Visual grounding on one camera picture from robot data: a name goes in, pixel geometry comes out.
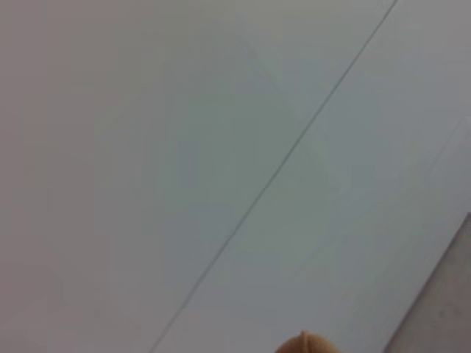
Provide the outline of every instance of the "light gray surface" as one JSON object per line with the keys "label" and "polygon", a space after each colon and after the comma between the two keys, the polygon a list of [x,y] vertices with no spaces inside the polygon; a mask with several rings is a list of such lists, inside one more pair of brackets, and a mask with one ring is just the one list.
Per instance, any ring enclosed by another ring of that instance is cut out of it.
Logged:
{"label": "light gray surface", "polygon": [[402,1],[157,353],[378,353],[471,210],[471,3]]}
{"label": "light gray surface", "polygon": [[471,215],[386,353],[471,352]]}
{"label": "light gray surface", "polygon": [[[51,353],[146,353],[390,3],[2,1],[0,258],[47,266],[67,304],[38,297],[7,331]],[[402,315],[471,190],[469,3],[403,5],[163,352],[269,352],[300,327],[355,350]],[[382,276],[403,291],[390,307]]]}
{"label": "light gray surface", "polygon": [[68,288],[49,352],[150,347],[389,4],[0,1],[0,258]]}

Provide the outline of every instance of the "ceiling panel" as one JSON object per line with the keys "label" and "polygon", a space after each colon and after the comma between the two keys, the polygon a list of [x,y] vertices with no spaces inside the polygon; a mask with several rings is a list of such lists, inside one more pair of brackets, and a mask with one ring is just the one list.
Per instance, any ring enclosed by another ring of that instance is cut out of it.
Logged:
{"label": "ceiling panel", "polygon": [[156,349],[380,352],[471,210],[468,1],[403,1]]}
{"label": "ceiling panel", "polygon": [[389,4],[1,3],[0,247],[75,288],[48,352],[150,347]]}

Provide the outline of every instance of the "thin dark line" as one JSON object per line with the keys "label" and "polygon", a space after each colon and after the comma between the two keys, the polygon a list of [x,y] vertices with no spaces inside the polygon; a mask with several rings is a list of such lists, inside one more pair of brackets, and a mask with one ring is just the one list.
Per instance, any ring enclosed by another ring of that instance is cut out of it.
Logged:
{"label": "thin dark line", "polygon": [[353,58],[352,62],[348,65],[347,70],[341,75],[340,79],[338,82],[333,86],[332,90],[329,92],[327,97],[324,99],[320,107],[317,109],[317,111],[314,113],[314,116],[312,119],[309,121],[308,125],[302,130],[301,134],[299,137],[294,141],[293,146],[289,149],[288,153],[286,156],[283,158],[281,161],[281,164],[278,166],[278,168],[275,170],[273,175],[270,177],[269,181],[265,184],[265,186],[262,188],[262,190],[258,193],[257,197],[255,197],[255,200],[251,203],[245,214],[242,216],[241,220],[237,223],[235,226],[234,231],[231,233],[231,235],[226,239],[226,241],[222,244],[221,248],[217,251],[216,255],[214,258],[209,262],[208,266],[206,266],[206,269],[203,271],[203,273],[199,276],[198,280],[195,282],[193,287],[191,288],[190,292],[186,296],[185,300],[183,301],[182,305],[177,309],[175,314],[172,316],[170,321],[167,323],[167,325],[164,327],[162,333],[159,335],[155,343],[152,345],[151,349],[149,350],[149,353],[153,353],[156,348],[159,346],[159,344],[162,342],[163,338],[166,336],[167,332],[169,332],[170,328],[173,326],[174,322],[177,320],[177,318],[180,316],[182,311],[187,307],[188,303],[190,302],[191,298],[193,298],[193,295],[196,293],[198,290],[199,286],[205,279],[205,277],[208,275],[209,271],[212,269],[214,264],[217,262],[217,260],[221,257],[221,254],[224,252],[224,250],[227,248],[227,245],[229,245],[230,241],[234,238],[234,235],[238,232],[238,230],[241,228],[242,224],[245,223],[245,220],[249,217],[250,213],[252,210],[255,208],[257,203],[260,201],[262,196],[265,194],[265,191],[270,187],[270,185],[273,183],[273,181],[276,179],[277,175],[280,173],[281,169],[285,165],[286,161],[290,158],[290,156],[293,154],[293,151],[296,149],[296,147],[300,144],[302,138],[304,135],[306,135],[306,132],[309,130],[313,122],[317,119],[321,111],[324,109],[324,107],[327,105],[327,103],[330,101],[332,98],[333,94],[337,91],[339,88],[340,84],[344,81],[345,77],[348,75],[352,67],[355,65],[355,63],[358,61],[358,58],[361,56],[361,54],[364,52],[365,48],[368,46],[368,44],[371,42],[373,37],[376,35],[380,27],[383,25],[384,21],[387,19],[393,8],[396,6],[398,0],[394,0],[392,5],[389,7],[389,9],[386,11],[384,16],[381,18],[381,21],[378,23],[378,25],[375,27],[371,35],[369,35],[368,39],[364,43],[364,45],[361,47],[360,51],[357,53],[355,58]]}

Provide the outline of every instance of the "white ceiling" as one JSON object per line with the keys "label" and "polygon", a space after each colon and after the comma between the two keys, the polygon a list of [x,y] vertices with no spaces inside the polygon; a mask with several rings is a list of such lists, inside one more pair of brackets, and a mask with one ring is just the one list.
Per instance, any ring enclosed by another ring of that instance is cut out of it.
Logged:
{"label": "white ceiling", "polygon": [[391,5],[3,1],[0,348],[379,352],[471,210],[471,4]]}

